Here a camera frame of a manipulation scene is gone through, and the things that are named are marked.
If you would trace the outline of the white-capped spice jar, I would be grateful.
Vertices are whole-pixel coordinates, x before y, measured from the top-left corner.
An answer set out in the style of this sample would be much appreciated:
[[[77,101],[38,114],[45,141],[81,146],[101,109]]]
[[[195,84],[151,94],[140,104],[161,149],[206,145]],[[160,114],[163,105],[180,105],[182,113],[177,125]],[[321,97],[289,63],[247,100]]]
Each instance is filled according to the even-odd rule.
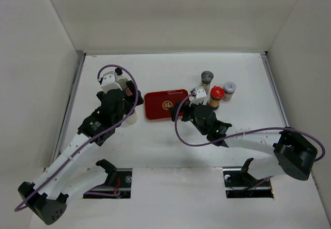
[[[225,82],[223,85],[223,90],[224,90],[224,96],[222,99],[224,101],[230,101],[233,94],[236,91],[236,84],[231,81]]]

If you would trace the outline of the tall dark sauce bottle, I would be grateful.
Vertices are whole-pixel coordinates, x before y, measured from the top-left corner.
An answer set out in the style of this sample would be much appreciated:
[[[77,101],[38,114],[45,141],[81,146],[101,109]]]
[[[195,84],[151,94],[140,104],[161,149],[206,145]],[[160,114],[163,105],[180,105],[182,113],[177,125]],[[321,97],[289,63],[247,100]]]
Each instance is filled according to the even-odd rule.
[[[117,74],[118,77],[118,83],[121,86],[122,90],[126,93],[126,95],[128,97],[132,96],[132,91],[130,90],[130,88],[127,85],[127,82],[129,81],[125,76],[123,76],[123,72],[120,68],[116,68],[115,72]]]

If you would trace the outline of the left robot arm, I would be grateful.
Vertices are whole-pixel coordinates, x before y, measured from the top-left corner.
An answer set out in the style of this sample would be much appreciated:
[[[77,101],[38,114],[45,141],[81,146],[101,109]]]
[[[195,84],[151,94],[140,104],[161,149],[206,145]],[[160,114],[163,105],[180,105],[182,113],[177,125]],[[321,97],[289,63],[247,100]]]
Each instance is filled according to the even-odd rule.
[[[88,165],[92,154],[134,113],[136,106],[143,103],[134,79],[126,82],[130,94],[114,75],[100,78],[99,83],[102,88],[97,95],[100,106],[83,120],[72,141],[48,169],[34,181],[20,184],[18,193],[22,202],[15,212],[28,208],[44,224],[51,225],[64,214],[70,203],[86,195],[120,195],[117,186],[109,193],[94,191],[98,187],[111,187],[116,181],[117,167],[106,159],[98,160],[85,173],[73,177],[79,168]]]

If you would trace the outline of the red lacquer tray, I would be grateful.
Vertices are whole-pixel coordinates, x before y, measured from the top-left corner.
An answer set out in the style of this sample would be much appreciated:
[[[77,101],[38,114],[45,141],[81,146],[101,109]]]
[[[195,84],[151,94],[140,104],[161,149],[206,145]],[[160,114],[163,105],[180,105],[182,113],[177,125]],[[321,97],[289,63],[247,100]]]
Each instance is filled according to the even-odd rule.
[[[156,91],[144,96],[145,117],[148,120],[171,119],[170,108],[188,96],[185,89]]]

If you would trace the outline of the black-capped white shaker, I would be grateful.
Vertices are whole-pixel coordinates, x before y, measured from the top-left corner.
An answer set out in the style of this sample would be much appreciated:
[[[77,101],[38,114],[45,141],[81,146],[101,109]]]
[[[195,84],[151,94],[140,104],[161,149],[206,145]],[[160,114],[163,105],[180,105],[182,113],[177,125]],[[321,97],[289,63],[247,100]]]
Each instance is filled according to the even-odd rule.
[[[138,116],[137,116],[136,111],[134,110],[134,111],[130,114],[130,116],[128,116],[128,117],[126,118],[125,122],[128,123],[128,124],[135,124],[135,123],[137,122],[137,120],[138,120]]]

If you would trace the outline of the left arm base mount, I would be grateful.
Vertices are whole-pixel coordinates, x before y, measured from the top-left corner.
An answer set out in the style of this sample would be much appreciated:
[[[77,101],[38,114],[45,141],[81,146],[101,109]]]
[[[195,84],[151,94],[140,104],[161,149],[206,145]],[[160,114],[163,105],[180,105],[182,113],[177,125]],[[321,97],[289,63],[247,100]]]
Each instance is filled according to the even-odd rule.
[[[129,199],[133,169],[118,169],[106,159],[99,160],[96,165],[107,173],[104,183],[87,191],[84,199]]]

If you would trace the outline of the red-capped spice jar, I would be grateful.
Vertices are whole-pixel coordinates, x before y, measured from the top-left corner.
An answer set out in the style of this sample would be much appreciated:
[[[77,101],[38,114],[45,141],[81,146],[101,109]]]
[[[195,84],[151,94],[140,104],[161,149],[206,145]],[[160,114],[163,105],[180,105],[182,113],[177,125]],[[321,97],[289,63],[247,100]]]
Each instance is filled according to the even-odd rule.
[[[219,86],[214,86],[210,90],[209,100],[207,102],[207,105],[213,110],[218,109],[220,106],[220,102],[223,99],[224,95],[225,95],[225,92],[224,92],[223,88],[221,88]]]

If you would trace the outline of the grey-capped white shaker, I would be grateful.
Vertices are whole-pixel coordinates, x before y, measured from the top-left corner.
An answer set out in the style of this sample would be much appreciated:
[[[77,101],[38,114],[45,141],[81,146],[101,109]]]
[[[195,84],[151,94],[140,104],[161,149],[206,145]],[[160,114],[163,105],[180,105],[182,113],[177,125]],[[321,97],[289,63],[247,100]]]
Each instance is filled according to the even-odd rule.
[[[203,87],[205,92],[208,94],[210,91],[210,84],[214,78],[214,74],[211,71],[203,71],[201,73],[200,86]]]

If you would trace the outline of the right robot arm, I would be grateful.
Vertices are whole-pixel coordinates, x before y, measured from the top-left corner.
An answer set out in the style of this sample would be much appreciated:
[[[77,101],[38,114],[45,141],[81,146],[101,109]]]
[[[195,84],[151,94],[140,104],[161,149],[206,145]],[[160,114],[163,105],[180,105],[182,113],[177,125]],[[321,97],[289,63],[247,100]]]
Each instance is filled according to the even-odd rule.
[[[174,108],[170,108],[170,114],[174,123],[182,114],[182,121],[191,122],[206,136],[207,144],[266,154],[261,159],[250,157],[243,164],[239,177],[248,186],[259,179],[277,175],[306,181],[316,161],[318,151],[310,143],[312,136],[290,127],[240,129],[218,120],[210,107],[189,102],[178,102]]]

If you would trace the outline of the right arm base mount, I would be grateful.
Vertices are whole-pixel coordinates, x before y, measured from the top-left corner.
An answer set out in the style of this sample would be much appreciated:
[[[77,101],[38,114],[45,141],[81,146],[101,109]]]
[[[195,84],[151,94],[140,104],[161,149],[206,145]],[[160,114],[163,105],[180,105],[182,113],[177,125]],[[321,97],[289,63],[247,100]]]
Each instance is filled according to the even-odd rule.
[[[225,195],[228,199],[274,198],[270,177],[255,179],[248,173],[253,160],[247,159],[242,167],[223,168]]]

